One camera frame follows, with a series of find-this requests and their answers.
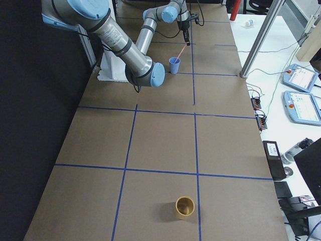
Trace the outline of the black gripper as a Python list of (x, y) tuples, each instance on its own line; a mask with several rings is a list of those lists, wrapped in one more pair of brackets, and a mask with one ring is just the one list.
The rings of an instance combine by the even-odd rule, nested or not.
[(190, 45), (190, 35), (189, 35), (189, 28), (190, 28), (190, 21), (177, 21), (178, 28), (180, 31), (183, 32), (184, 41), (187, 44), (187, 46)]

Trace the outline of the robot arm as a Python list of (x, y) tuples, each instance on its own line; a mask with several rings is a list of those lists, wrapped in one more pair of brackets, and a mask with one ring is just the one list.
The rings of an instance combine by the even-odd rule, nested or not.
[(158, 22), (177, 21), (186, 44), (190, 44), (191, 14), (185, 1), (170, 1), (167, 5), (145, 10), (136, 42), (112, 18), (108, 1), (42, 1), (41, 4), (45, 24), (72, 31), (80, 25), (96, 34), (125, 63), (125, 76), (133, 86), (159, 87), (164, 82), (164, 66), (146, 54)]

